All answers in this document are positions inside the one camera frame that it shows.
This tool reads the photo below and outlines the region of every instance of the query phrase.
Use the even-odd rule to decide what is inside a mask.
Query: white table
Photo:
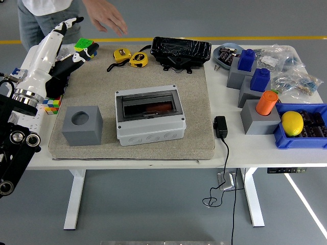
[[[260,48],[260,46],[243,46]],[[264,226],[261,208],[253,181],[253,173],[258,167],[326,167],[327,150],[289,149],[279,150],[275,146],[273,135],[245,135],[241,121],[241,109],[237,107],[239,90],[226,87],[228,71],[214,71],[215,63],[211,59],[204,64],[207,88],[210,100],[212,120],[215,116],[225,116],[228,135],[226,142],[230,149],[227,168],[240,168],[245,177],[245,191],[248,199],[252,224]],[[314,103],[322,103],[318,93],[314,94]],[[296,100],[284,103],[298,103]],[[54,161],[48,150],[48,142],[55,123],[55,115],[45,115],[40,128],[42,151],[36,153],[27,169],[69,169],[74,176],[69,200],[65,230],[74,230],[78,217],[85,172],[87,169],[146,169],[146,168],[223,168],[226,149],[220,139],[215,140],[215,154],[211,160],[154,161],[154,160],[61,160]]]

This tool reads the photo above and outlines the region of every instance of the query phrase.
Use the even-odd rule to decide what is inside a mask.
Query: tape measure
[[[127,48],[119,48],[113,52],[113,58],[115,59],[116,63],[111,64],[107,68],[107,72],[111,71],[115,66],[124,66],[127,62],[130,63],[132,67],[142,68],[146,66],[149,62],[148,55],[143,53],[144,49],[150,48],[150,45],[144,47],[139,52],[135,54],[131,54],[131,51]]]
[[[148,64],[149,59],[146,53],[136,52],[132,58],[129,60],[129,63],[132,67],[144,67]]]
[[[122,63],[123,61],[132,58],[132,54],[127,48],[119,48],[113,52],[113,58],[116,63]]]

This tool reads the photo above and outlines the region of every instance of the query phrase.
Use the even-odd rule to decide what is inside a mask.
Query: black pouch
[[[164,70],[186,69],[191,74],[192,66],[202,66],[210,60],[211,43],[179,38],[155,37],[150,53]]]

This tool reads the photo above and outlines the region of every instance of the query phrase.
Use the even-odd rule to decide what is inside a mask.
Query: white floor line
[[[327,231],[326,231],[326,229],[324,228],[324,226],[322,225],[322,223],[320,222],[320,220],[318,219],[318,217],[316,216],[316,214],[314,213],[314,211],[310,207],[310,205],[307,202],[305,196],[302,194],[302,192],[300,191],[300,189],[296,186],[296,184],[294,183],[294,181],[292,180],[292,178],[290,177],[290,175],[289,174],[285,174],[285,176],[286,176],[287,180],[290,182],[290,184],[292,185],[292,187],[294,188],[295,192],[300,197],[301,201],[303,202],[303,204],[305,205],[305,207],[307,208],[307,210],[309,211],[309,213],[312,216],[313,220],[316,222],[317,226],[319,227],[319,229],[321,230],[321,232],[323,233],[323,235],[327,239]]]

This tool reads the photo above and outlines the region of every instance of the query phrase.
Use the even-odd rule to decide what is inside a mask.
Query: robotic arm
[[[99,47],[97,43],[93,43],[88,48],[56,62],[67,29],[83,19],[72,18],[57,25],[38,45],[27,75],[18,82],[14,93],[12,91],[10,97],[0,94],[0,198],[14,191],[34,153],[41,150],[41,139],[36,133],[8,122],[12,112],[35,116],[36,105],[42,103],[47,95],[45,84],[51,82],[52,88],[56,86],[57,82],[83,65]],[[14,88],[13,82],[17,81],[7,78],[0,85],[6,82]]]

